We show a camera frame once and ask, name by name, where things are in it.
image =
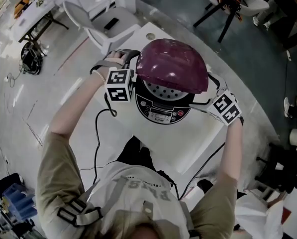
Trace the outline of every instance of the hand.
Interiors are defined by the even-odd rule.
[[[118,64],[123,64],[124,62],[124,59],[126,58],[126,55],[122,55],[120,52],[118,51],[112,51],[111,53],[109,53],[107,55],[107,57],[105,58],[105,60],[107,61],[112,61],[112,62],[116,62]],[[98,68],[98,72],[102,74],[102,76],[106,79],[107,78],[107,75],[108,75],[108,71],[109,71],[109,68],[108,67],[100,67]]]

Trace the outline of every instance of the shoulder strap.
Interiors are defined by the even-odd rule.
[[[186,217],[186,226],[187,226],[187,230],[189,232],[189,236],[191,239],[200,239],[201,236],[200,234],[195,230],[194,224],[193,224],[193,220],[192,217],[190,216],[190,212],[188,210],[188,207],[186,205],[185,202],[179,201],[182,209],[183,209],[183,213]]]
[[[100,220],[110,211],[112,206],[117,202],[127,180],[128,178],[126,177],[119,178],[109,200],[103,208],[94,208],[91,203],[86,205],[86,200],[88,199],[93,188],[97,185],[94,184],[78,199],[74,199],[73,201],[71,201],[65,208],[60,208],[58,211],[58,216],[71,223],[75,227],[89,225]]]

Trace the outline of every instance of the black bag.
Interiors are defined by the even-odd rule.
[[[42,56],[31,42],[24,45],[21,51],[23,73],[39,74],[42,68]]]

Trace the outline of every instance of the rice cooker control panel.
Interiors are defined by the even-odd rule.
[[[136,104],[148,120],[158,124],[174,124],[181,121],[191,108],[163,105],[136,94]]]

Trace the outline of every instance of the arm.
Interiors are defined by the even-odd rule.
[[[108,68],[102,67],[98,71],[106,77]],[[98,74],[90,75],[54,115],[49,131],[70,139],[83,111],[102,85],[103,80]]]
[[[116,55],[120,58],[118,52],[108,57],[113,59]],[[98,71],[105,78],[108,68],[101,67]],[[84,109],[102,85],[98,74],[90,75],[60,107],[49,125],[36,186],[38,215],[48,238],[58,238],[55,234],[61,233],[54,222],[58,209],[85,191],[69,139]]]
[[[242,124],[228,126],[216,184],[191,211],[195,229],[203,238],[230,238],[234,226],[237,180],[241,170]]]
[[[226,143],[223,150],[218,180],[224,175],[238,181],[241,170],[242,157],[242,124],[240,119],[236,119],[228,126]]]

